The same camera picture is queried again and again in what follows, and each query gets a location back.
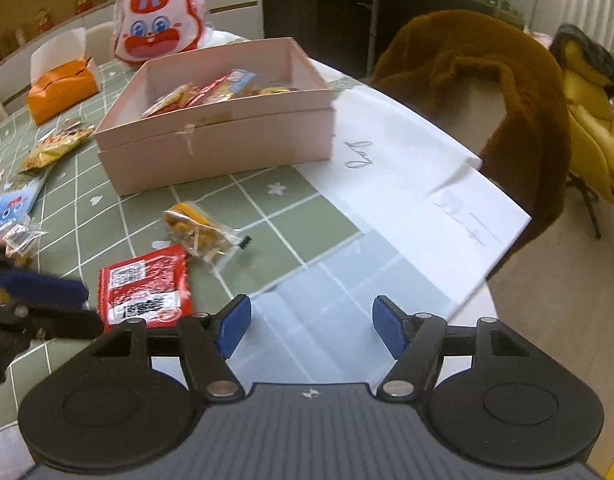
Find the circular pad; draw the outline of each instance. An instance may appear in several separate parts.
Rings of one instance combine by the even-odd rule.
[[[108,360],[82,374],[56,374],[20,406],[19,425],[37,460],[71,472],[131,468],[187,436],[194,409],[175,379]]]
[[[596,394],[564,368],[509,358],[455,374],[432,392],[428,415],[448,446],[503,469],[586,460],[602,428]]]

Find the table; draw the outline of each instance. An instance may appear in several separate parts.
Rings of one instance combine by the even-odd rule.
[[[243,40],[217,34],[213,41]],[[101,66],[100,74],[103,91],[60,119],[85,114],[101,121],[132,76],[115,61]],[[339,73],[331,77],[329,73],[336,98],[361,86]],[[0,125],[5,173],[14,170],[55,123],[36,128],[25,108]],[[253,298],[251,328],[230,360],[246,387],[253,381],[376,384],[393,363],[370,321],[377,294],[387,294],[408,312],[433,312],[464,324],[496,314],[483,285],[456,315],[458,305],[393,244],[353,211],[340,212],[340,205],[334,206],[327,192],[304,176],[312,168],[299,169],[249,171],[119,197],[90,139],[56,164],[32,210],[47,231],[32,266],[84,280],[94,308],[98,270],[165,246],[168,235],[161,211],[179,200],[199,203],[219,221],[253,238],[218,278],[197,262],[188,266],[198,311],[216,312],[241,292]],[[19,356],[0,386],[0,427],[16,420],[17,406],[36,383],[85,344],[54,340]],[[177,363],[154,361],[155,368],[181,378]],[[451,362],[443,374],[465,366],[468,363]]]

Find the plush toy bag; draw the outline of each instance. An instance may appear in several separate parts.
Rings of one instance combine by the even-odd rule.
[[[114,55],[129,64],[195,50],[209,39],[204,0],[116,0]]]

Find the pink cardboard box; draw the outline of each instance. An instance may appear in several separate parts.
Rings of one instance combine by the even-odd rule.
[[[229,71],[255,74],[251,96],[141,119],[181,84],[206,86]],[[332,92],[291,38],[247,41],[146,62],[98,126],[100,160],[119,195],[240,171],[331,157]],[[195,124],[191,132],[185,126]]]

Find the brown fur coat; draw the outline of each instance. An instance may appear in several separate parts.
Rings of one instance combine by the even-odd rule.
[[[464,75],[500,82],[504,97],[506,118],[480,157],[482,174],[532,216],[511,254],[564,208],[571,148],[562,72],[521,30],[469,10],[444,10],[399,31],[371,84],[433,122],[448,85]]]

